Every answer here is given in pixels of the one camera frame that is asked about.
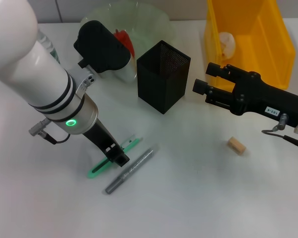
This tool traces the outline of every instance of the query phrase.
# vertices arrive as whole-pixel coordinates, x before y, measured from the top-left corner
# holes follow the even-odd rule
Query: yellow plastic bin
[[[208,7],[204,32],[206,66],[209,62],[231,64],[258,72],[265,83],[287,89],[295,49],[276,0],[208,0]],[[236,49],[231,59],[222,60],[219,32],[234,36]],[[219,77],[209,77],[208,81],[227,91],[234,87]]]

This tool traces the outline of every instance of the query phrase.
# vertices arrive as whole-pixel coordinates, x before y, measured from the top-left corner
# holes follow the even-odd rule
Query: black stripe
[[[59,120],[52,120],[52,119],[49,119],[50,121],[53,121],[53,122],[64,122],[64,121],[67,121],[69,119],[72,119],[73,117],[76,116],[77,113],[79,113],[79,111],[81,110],[81,108],[83,107],[84,105],[84,101],[85,101],[85,95],[83,96],[78,108],[71,114],[69,115],[68,117],[66,118],[63,118],[63,119],[59,119]]]
[[[72,88],[72,92],[71,92],[71,95],[69,96],[69,98],[58,108],[54,109],[54,110],[51,110],[51,111],[47,111],[47,112],[43,112],[43,111],[39,111],[37,110],[38,112],[41,112],[43,114],[54,114],[54,113],[58,113],[60,112],[61,110],[63,110],[64,108],[66,108],[70,102],[72,101],[74,95],[75,95],[75,91],[76,91],[76,84],[75,84],[75,81],[72,79],[72,82],[73,82],[73,88]]]
[[[45,110],[45,109],[52,108],[52,107],[56,106],[57,104],[59,104],[66,97],[66,95],[69,93],[69,90],[70,90],[70,87],[71,87],[71,77],[70,77],[70,75],[68,73],[67,73],[67,75],[68,75],[68,79],[69,79],[68,80],[68,85],[66,86],[66,89],[65,89],[64,93],[56,101],[54,101],[53,103],[51,103],[49,105],[42,106],[42,107],[36,107],[36,106],[31,105],[31,104],[30,105],[32,107],[34,107],[35,109]]]

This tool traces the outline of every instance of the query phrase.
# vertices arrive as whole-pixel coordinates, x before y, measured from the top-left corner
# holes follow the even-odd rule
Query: black mesh pencil holder
[[[138,97],[165,114],[185,93],[190,61],[160,41],[137,60]]]

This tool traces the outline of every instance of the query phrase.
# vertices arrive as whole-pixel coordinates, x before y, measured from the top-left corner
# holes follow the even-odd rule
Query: white object in bin
[[[235,53],[234,36],[229,32],[220,32],[219,38],[221,43],[223,60],[228,60],[232,58]]]

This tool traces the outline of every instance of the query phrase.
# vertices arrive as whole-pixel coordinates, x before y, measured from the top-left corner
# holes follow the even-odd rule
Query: red object
[[[131,42],[127,32],[116,30],[116,32],[114,33],[114,36],[117,38],[117,40],[119,40],[124,45],[124,47],[126,47],[130,51],[131,55],[135,57],[135,50],[133,47],[133,43]]]

